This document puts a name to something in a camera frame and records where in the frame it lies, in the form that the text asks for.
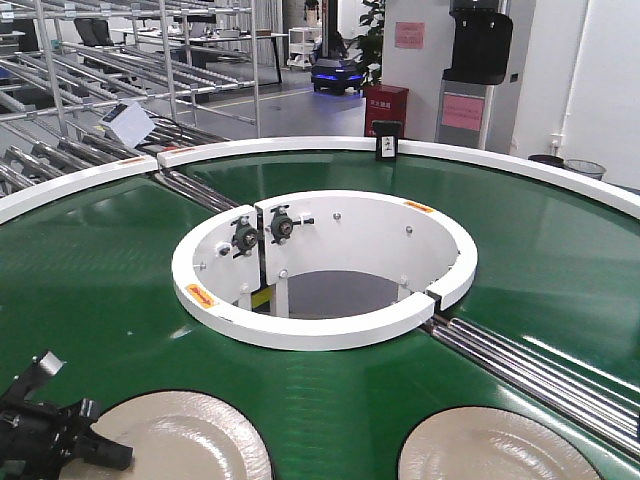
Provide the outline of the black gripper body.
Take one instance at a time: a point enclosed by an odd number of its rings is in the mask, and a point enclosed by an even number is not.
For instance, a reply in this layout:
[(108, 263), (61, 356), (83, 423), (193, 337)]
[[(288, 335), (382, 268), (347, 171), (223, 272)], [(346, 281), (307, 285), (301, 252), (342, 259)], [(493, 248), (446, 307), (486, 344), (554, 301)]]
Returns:
[(69, 462), (100, 463), (100, 437), (91, 430), (101, 413), (95, 400), (66, 407), (1, 398), (1, 477), (56, 479)]

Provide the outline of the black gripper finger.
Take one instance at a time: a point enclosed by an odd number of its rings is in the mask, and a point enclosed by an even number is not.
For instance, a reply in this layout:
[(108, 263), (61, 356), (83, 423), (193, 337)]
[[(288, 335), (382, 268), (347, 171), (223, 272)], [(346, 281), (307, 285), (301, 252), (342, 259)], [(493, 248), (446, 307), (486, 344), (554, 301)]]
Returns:
[(131, 466), (133, 448), (95, 432), (86, 432), (78, 437), (74, 455), (91, 465), (124, 471)]
[(56, 376), (64, 365), (65, 362), (51, 350), (34, 356), (29, 366), (14, 377), (9, 388), (3, 393), (3, 402), (22, 404), (30, 400), (34, 393)]

